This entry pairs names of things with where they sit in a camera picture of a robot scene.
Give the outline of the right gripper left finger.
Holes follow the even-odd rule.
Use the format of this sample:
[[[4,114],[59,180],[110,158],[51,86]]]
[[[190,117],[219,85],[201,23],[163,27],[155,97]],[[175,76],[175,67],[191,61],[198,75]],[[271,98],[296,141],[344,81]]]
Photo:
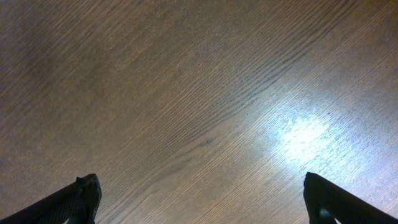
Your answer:
[[[102,197],[96,174],[77,177],[74,183],[1,220],[7,223],[95,224]]]

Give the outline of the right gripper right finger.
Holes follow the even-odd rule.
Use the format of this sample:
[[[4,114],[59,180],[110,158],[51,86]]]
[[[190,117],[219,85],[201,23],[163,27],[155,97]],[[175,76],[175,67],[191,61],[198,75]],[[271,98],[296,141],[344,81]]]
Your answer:
[[[397,224],[396,218],[357,198],[318,174],[306,173],[303,186],[303,197],[310,224]]]

